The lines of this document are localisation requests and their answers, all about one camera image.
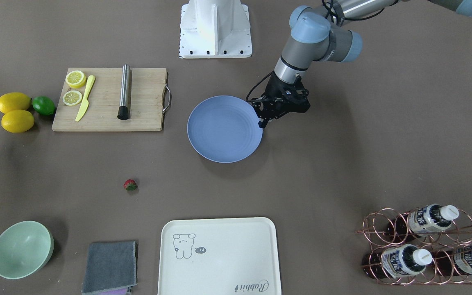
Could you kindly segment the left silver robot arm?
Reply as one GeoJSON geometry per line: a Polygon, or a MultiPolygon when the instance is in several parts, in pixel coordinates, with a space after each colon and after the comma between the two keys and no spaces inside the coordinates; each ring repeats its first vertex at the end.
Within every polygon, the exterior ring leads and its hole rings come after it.
{"type": "Polygon", "coordinates": [[[303,79],[314,62],[353,62],[361,54],[363,38],[348,30],[399,5],[399,0],[322,0],[319,6],[300,5],[288,21],[290,35],[274,69],[263,80],[263,93],[245,97],[257,117],[257,127],[289,113],[305,113],[311,104],[303,79]]]}

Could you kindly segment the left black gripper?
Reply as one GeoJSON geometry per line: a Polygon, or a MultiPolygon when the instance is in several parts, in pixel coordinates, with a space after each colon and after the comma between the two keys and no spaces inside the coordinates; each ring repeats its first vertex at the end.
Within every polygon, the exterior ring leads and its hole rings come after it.
{"type": "Polygon", "coordinates": [[[258,126],[265,129],[268,123],[277,116],[277,102],[292,104],[286,91],[290,91],[292,84],[281,80],[276,73],[271,72],[270,78],[264,90],[264,98],[255,98],[251,100],[251,106],[255,110],[256,115],[260,119],[258,126]]]}

